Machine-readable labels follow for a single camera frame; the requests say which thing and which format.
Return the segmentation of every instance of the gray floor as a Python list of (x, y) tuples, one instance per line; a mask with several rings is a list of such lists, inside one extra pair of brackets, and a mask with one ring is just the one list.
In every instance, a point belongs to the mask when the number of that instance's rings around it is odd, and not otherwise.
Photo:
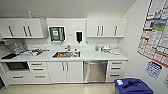
[(114, 83), (13, 85), (0, 94), (115, 94)]

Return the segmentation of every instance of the ceiling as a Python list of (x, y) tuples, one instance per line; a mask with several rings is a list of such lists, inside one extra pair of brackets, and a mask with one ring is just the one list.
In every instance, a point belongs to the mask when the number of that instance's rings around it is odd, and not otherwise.
[(0, 17), (122, 17), (137, 0), (0, 0)]

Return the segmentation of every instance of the cabinet drawer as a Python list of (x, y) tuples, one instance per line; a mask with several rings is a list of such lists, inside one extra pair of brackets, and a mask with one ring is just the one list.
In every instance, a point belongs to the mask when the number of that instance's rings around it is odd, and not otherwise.
[(48, 73), (47, 67), (30, 67), (31, 73)]
[(9, 84), (50, 84), (48, 74), (6, 74)]
[(123, 72), (124, 68), (122, 66), (107, 66), (107, 72)]
[(50, 84), (49, 74), (31, 74), (29, 84)]
[(123, 73), (121, 72), (107, 72), (105, 82), (114, 82), (115, 79), (121, 79)]
[(47, 66), (46, 62), (28, 62), (29, 66)]
[(28, 84), (31, 80), (30, 73), (25, 74), (6, 74), (7, 81), (9, 84)]
[(126, 61), (108, 61), (108, 66), (123, 66)]

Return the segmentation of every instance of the faucet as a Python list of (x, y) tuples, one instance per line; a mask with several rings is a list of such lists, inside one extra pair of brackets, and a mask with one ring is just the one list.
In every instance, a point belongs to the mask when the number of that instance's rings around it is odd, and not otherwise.
[(70, 51), (71, 50), (70, 45), (68, 45), (68, 47), (66, 47), (65, 49), (68, 49), (68, 51)]

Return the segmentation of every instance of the wall chart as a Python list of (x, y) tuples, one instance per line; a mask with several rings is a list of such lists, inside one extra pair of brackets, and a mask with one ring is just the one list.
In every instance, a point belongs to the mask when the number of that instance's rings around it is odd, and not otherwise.
[(151, 0), (138, 53), (168, 68), (168, 0)]

